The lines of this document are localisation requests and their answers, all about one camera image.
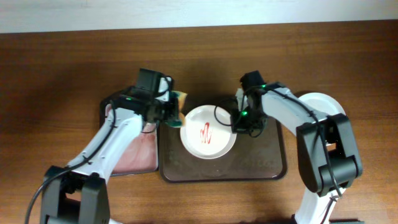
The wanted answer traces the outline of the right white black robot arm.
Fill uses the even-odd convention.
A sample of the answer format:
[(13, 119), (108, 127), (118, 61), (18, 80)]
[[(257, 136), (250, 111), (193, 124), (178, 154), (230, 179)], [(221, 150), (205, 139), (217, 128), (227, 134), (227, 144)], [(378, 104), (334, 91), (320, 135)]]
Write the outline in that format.
[(298, 170), (305, 185), (291, 223), (329, 223), (344, 191), (363, 173), (358, 146), (347, 115), (330, 115), (298, 99), (282, 83), (266, 83), (259, 71), (244, 74), (231, 113), (233, 133), (263, 132), (268, 118), (285, 126), (297, 140)]

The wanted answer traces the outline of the green yellow sponge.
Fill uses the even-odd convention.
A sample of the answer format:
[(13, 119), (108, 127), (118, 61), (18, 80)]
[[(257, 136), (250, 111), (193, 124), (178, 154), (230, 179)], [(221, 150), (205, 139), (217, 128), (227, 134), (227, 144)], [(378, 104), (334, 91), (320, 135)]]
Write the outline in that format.
[(185, 125), (185, 115), (182, 113), (187, 94), (181, 91), (171, 91), (169, 103), (171, 111), (168, 120), (165, 122), (172, 128), (181, 128)]

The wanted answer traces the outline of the pale green plate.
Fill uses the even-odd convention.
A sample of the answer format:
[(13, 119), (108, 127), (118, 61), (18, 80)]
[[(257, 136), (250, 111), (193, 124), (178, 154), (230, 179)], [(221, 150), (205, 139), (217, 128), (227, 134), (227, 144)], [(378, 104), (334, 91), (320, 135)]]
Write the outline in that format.
[(306, 93), (299, 97), (312, 108), (328, 115), (346, 114), (343, 107), (331, 96), (324, 93)]

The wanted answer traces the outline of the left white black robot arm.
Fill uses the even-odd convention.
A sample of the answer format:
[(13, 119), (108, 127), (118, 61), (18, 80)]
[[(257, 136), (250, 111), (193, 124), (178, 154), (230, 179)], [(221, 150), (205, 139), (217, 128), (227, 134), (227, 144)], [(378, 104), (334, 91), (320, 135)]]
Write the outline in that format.
[(65, 167), (50, 167), (39, 189), (41, 223), (114, 223), (107, 183), (147, 123), (179, 122), (178, 93), (168, 75), (140, 69), (136, 84), (105, 99), (103, 124)]

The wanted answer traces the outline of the pink white plate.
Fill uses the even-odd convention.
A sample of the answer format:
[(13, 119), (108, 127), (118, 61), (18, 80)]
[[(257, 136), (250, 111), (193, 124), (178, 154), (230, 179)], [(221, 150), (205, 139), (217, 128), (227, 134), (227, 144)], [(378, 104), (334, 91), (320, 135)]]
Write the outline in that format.
[(231, 115), (215, 105), (198, 106), (185, 116), (180, 128), (184, 148), (200, 159), (216, 159), (225, 155), (235, 144), (237, 135), (229, 124)]

